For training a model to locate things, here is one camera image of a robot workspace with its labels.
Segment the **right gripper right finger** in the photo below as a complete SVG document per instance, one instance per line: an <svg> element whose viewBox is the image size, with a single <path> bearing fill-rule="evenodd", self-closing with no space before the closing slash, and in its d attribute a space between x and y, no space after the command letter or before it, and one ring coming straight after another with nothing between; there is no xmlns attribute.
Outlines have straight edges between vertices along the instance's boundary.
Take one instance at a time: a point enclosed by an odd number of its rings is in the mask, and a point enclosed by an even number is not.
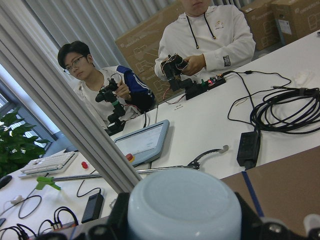
<svg viewBox="0 0 320 240"><path fill-rule="evenodd" d="M307 236L302 236L289 230L281 223L274 220L263 222L241 197L238 192L235 195L240 203L241 219L241 240L319 240L320 228L314 227L309 230Z"/></svg>

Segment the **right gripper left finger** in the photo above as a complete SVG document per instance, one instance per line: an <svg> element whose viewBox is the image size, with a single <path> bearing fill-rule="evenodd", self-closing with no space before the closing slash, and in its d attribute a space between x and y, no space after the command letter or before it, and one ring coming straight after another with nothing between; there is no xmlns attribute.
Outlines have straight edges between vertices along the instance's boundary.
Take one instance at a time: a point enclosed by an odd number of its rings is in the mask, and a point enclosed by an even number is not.
<svg viewBox="0 0 320 240"><path fill-rule="evenodd" d="M128 238L128 204L130 193L120 193L105 224L91 227L87 240L126 240Z"/></svg>

